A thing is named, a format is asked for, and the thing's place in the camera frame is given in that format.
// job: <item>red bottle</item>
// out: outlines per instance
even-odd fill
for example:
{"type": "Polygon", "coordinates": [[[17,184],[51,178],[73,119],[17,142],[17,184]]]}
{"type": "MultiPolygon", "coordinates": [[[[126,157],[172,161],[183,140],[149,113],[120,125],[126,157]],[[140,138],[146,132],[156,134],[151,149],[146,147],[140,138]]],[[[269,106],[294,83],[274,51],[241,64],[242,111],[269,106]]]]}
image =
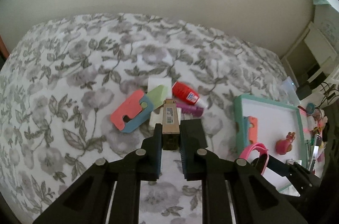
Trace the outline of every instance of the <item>red bottle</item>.
{"type": "Polygon", "coordinates": [[[174,83],[172,87],[173,95],[187,104],[195,105],[197,107],[206,108],[208,104],[199,97],[199,94],[182,82],[174,83]]]}

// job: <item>orange foam piece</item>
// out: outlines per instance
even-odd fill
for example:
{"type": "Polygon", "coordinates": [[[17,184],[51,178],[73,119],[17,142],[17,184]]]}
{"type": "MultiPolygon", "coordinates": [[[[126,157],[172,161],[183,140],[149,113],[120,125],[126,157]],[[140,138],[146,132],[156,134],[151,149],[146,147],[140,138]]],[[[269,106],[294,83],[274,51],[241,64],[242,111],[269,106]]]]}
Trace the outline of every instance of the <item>orange foam piece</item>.
{"type": "Polygon", "coordinates": [[[249,116],[249,122],[252,124],[249,128],[249,141],[252,144],[256,144],[258,141],[258,119],[252,116],[249,116]]]}
{"type": "Polygon", "coordinates": [[[112,114],[111,122],[121,131],[125,127],[123,121],[124,116],[133,119],[142,111],[142,107],[139,103],[140,99],[144,96],[142,90],[136,90],[129,96],[112,114]]]}

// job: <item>barcode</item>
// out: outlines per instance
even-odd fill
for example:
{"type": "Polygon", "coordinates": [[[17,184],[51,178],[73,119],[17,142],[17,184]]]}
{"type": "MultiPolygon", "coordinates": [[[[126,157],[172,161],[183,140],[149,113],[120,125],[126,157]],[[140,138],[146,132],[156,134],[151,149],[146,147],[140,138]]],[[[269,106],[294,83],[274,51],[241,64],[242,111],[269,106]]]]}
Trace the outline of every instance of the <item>barcode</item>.
{"type": "Polygon", "coordinates": [[[166,123],[167,124],[173,123],[173,107],[166,108],[166,123]]]}

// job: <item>pink toy figure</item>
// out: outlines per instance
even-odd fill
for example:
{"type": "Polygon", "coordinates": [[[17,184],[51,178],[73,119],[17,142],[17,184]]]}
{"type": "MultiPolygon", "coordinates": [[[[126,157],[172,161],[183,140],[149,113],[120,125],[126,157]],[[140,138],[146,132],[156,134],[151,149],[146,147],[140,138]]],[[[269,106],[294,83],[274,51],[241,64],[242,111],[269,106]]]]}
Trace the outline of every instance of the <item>pink toy figure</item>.
{"type": "Polygon", "coordinates": [[[293,147],[292,143],[295,138],[295,132],[289,132],[286,139],[277,141],[276,152],[279,155],[285,155],[287,152],[291,151],[293,147]]]}

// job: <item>pink foam puzzle piece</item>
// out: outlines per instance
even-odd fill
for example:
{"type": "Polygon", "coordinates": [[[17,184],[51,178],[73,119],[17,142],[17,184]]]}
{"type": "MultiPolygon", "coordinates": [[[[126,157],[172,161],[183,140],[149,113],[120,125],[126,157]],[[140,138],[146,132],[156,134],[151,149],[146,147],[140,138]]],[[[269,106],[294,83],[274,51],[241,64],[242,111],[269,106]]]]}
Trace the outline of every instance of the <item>pink foam puzzle piece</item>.
{"type": "Polygon", "coordinates": [[[123,120],[124,116],[133,119],[142,111],[142,107],[139,103],[140,99],[144,96],[142,90],[136,90],[129,96],[112,114],[111,122],[119,129],[123,130],[125,127],[125,122],[123,120]]]}

